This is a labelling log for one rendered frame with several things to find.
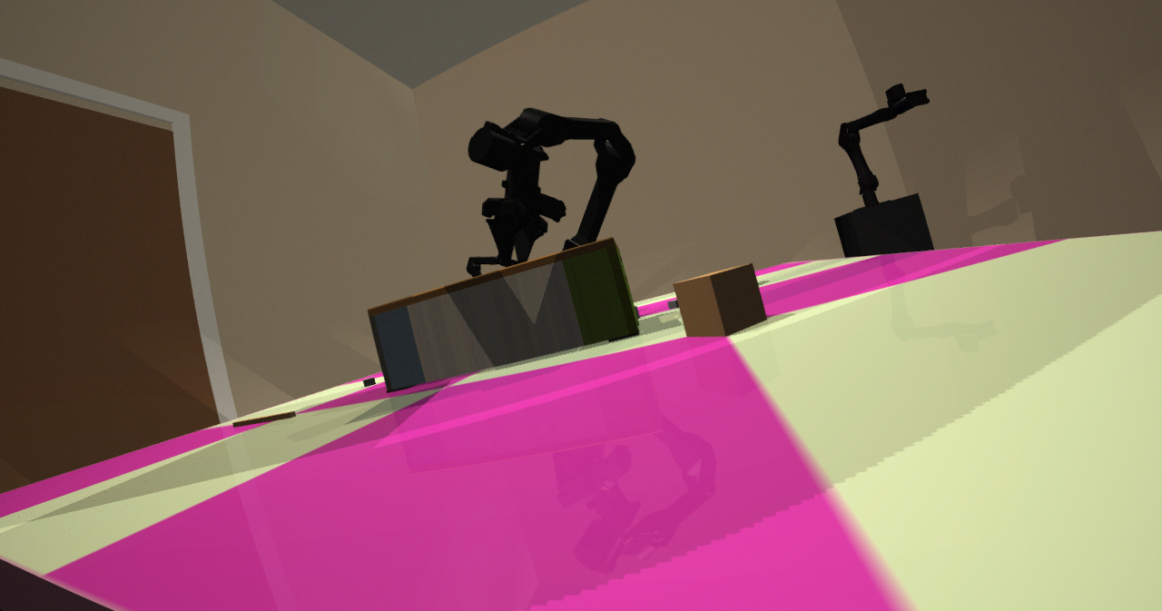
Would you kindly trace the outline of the dark brown flat bar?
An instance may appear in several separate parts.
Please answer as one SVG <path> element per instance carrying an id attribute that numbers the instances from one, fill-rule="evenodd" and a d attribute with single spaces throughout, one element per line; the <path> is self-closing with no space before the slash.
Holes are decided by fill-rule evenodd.
<path id="1" fill-rule="evenodd" d="M 277 419 L 278 420 L 280 420 L 280 419 L 290 419 L 290 417 L 296 417 L 295 411 L 290 411 L 290 412 L 287 412 L 287 414 L 272 414 L 272 416 L 270 414 L 270 416 L 260 417 L 258 419 L 254 418 L 254 419 L 246 419 L 246 420 L 235 420 L 235 422 L 232 422 L 232 425 L 234 425 L 234 427 L 241 427 L 241 426 L 244 426 L 244 425 L 245 426 L 253 425 L 253 424 L 256 424 L 256 422 L 268 422 L 268 420 L 277 420 Z"/>

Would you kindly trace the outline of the brown cube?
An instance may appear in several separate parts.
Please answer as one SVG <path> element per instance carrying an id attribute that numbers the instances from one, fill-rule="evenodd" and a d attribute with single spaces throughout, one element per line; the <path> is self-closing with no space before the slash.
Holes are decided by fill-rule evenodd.
<path id="1" fill-rule="evenodd" d="M 686 337 L 726 337 L 767 319 L 752 263 L 673 285 Z"/>

